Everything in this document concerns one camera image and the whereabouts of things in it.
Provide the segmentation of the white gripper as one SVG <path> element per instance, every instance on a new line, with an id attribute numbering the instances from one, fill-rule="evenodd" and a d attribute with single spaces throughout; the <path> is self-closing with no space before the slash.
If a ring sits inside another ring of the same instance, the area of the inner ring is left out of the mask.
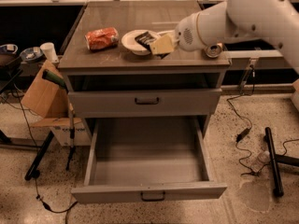
<path id="1" fill-rule="evenodd" d="M 201 48 L 201 39 L 197 27 L 198 13 L 181 20 L 175 29 L 175 36 L 165 34 L 149 44 L 153 55 L 171 53 L 178 46 L 186 51 L 195 51 Z"/>

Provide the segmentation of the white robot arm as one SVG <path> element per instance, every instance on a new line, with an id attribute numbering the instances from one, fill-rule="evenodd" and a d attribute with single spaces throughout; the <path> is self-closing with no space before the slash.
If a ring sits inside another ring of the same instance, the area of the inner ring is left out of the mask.
<path id="1" fill-rule="evenodd" d="M 149 44 L 154 55 L 261 39 L 299 72 L 299 14 L 289 0 L 226 0 L 181 20 Z"/>

